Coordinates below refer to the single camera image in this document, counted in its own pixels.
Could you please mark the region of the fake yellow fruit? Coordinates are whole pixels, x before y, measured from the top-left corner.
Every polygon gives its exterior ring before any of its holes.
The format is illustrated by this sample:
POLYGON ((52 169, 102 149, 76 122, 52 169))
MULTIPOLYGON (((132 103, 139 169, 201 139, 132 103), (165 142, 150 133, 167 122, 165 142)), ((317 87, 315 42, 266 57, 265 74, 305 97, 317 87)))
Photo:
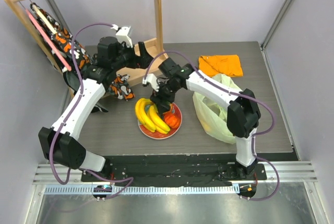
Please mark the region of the fake yellow fruit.
POLYGON ((201 122, 204 131, 208 134, 212 132, 212 127, 206 122, 201 122))

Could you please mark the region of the pale yellow plastic bag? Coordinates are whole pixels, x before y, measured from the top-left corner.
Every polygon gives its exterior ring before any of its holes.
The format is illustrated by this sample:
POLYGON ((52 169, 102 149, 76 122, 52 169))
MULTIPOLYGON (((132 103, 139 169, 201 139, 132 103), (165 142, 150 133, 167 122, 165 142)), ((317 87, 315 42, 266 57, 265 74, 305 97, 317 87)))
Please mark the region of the pale yellow plastic bag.
POLYGON ((198 92, 193 93, 193 103, 200 124, 206 122, 212 127, 212 132, 208 133, 209 136, 227 144, 235 144, 235 137, 226 124, 226 109, 198 92))

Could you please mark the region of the fake yellow bananas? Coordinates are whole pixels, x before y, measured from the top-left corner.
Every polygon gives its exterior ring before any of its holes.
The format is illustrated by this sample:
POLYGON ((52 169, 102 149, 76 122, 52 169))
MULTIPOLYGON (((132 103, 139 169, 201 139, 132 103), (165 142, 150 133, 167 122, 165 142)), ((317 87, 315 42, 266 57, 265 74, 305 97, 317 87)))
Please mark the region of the fake yellow bananas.
POLYGON ((154 123, 156 130, 161 134, 168 134, 170 127, 159 117, 154 105, 151 105, 148 109, 148 116, 154 123))
POLYGON ((146 106, 151 106, 153 103, 149 99, 141 98, 136 102, 135 114, 138 121, 150 132, 154 133, 157 128, 153 121, 147 116, 145 112, 146 106))

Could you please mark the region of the fake orange fruit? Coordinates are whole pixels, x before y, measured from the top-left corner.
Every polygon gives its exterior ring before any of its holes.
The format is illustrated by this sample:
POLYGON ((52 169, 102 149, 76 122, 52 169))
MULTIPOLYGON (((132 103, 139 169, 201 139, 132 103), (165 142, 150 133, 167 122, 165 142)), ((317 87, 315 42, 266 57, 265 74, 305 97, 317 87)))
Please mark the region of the fake orange fruit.
POLYGON ((164 121, 172 129, 178 128, 181 124, 181 118, 172 112, 164 114, 164 121))

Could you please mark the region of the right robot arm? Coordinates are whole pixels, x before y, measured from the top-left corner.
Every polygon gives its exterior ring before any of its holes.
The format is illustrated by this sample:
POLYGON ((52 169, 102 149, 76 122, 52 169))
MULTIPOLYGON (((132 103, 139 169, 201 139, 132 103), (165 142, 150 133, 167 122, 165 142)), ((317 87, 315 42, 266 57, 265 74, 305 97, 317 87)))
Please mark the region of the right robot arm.
POLYGON ((256 133, 261 117, 254 93, 249 89, 241 91, 225 86, 192 63, 180 66, 168 58, 158 69, 167 78, 166 82, 159 82, 155 75, 145 73, 142 84, 153 88, 150 98, 157 105, 159 114, 168 111, 182 88, 197 92, 224 108, 227 128, 236 140, 236 175, 243 180, 249 179, 257 165, 251 137, 256 133))

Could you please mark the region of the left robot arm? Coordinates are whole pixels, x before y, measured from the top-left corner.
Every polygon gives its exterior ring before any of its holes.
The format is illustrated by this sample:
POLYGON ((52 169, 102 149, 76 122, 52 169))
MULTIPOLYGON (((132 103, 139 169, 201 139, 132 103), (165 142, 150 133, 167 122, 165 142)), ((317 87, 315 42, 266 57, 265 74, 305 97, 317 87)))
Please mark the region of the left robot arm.
POLYGON ((71 169, 93 171, 93 176, 104 182, 110 178, 111 168, 106 166, 103 156, 86 150, 78 139, 82 127, 96 103, 116 79, 122 68, 146 69, 153 57, 143 42, 138 43, 139 54, 115 37, 100 39, 95 58, 81 72, 83 84, 62 116, 50 127, 43 127, 38 137, 44 157, 49 162, 58 163, 71 169))

